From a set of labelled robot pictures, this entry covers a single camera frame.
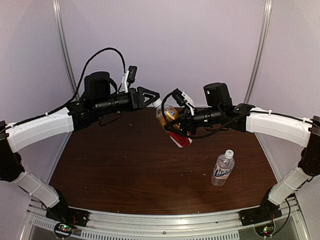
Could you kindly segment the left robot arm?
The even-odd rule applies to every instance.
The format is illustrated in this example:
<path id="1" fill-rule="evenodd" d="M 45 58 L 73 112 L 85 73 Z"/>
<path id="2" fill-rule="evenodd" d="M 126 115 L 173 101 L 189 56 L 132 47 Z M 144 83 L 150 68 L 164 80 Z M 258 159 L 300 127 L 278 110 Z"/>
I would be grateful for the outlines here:
<path id="1" fill-rule="evenodd" d="M 111 92 L 117 85 L 108 72 L 94 72 L 84 78 L 84 92 L 78 101 L 71 101 L 60 110 L 45 113 L 32 120 L 0 123 L 0 179 L 13 182 L 29 195 L 39 199 L 61 222 L 72 218 L 72 211 L 63 204 L 56 189 L 42 182 L 22 165 L 19 151 L 50 137 L 80 131 L 109 114 L 144 109 L 160 98 L 158 92 L 144 87 L 130 88 L 135 73 L 128 70 L 122 91 Z"/>

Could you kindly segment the white bottle cap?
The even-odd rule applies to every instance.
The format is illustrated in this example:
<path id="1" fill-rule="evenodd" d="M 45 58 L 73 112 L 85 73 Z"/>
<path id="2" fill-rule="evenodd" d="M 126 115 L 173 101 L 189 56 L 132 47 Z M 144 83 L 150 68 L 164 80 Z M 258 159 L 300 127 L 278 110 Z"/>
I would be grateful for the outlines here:
<path id="1" fill-rule="evenodd" d="M 158 98 L 156 101 L 154 101 L 154 102 L 152 103 L 152 105 L 153 105 L 154 108 L 158 108 L 159 106 L 162 105 L 162 102 L 163 102 L 163 101 L 162 101 L 160 98 Z"/>

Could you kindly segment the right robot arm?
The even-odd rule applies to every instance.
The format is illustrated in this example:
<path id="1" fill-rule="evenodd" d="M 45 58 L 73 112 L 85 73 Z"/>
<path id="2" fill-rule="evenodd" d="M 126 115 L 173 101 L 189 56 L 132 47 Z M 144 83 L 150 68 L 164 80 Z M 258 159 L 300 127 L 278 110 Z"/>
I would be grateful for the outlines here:
<path id="1" fill-rule="evenodd" d="M 320 118 L 289 116 L 246 103 L 233 105 L 225 83 L 207 84 L 203 90 L 208 105 L 204 109 L 195 108 L 190 97 L 179 89 L 167 95 L 183 107 L 183 112 L 170 119 L 162 104 L 165 130 L 190 139 L 204 139 L 222 129 L 233 129 L 276 137 L 303 148 L 297 166 L 266 193 L 257 208 L 258 219 L 266 221 L 287 197 L 320 174 Z"/>

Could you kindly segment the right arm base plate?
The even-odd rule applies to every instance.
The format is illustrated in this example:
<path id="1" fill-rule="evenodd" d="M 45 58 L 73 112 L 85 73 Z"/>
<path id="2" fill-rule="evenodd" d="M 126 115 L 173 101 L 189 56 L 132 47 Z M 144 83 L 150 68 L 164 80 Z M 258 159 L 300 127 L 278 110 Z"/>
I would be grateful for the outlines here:
<path id="1" fill-rule="evenodd" d="M 239 212 L 242 226 L 253 225 L 255 233 L 262 238 L 272 236 L 276 231 L 275 219 L 281 216 L 281 210 L 270 210 L 261 206 Z"/>

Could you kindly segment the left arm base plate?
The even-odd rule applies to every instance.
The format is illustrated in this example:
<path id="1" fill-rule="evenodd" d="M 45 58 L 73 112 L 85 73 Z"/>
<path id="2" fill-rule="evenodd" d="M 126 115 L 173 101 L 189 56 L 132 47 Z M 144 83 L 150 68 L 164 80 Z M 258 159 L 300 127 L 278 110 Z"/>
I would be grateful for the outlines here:
<path id="1" fill-rule="evenodd" d="M 78 233 L 80 227 L 86 227 L 89 220 L 88 211 L 76 208 L 69 208 L 66 216 L 59 216 L 48 208 L 45 216 L 57 222 L 54 224 L 53 233 L 60 239 L 66 239 Z"/>

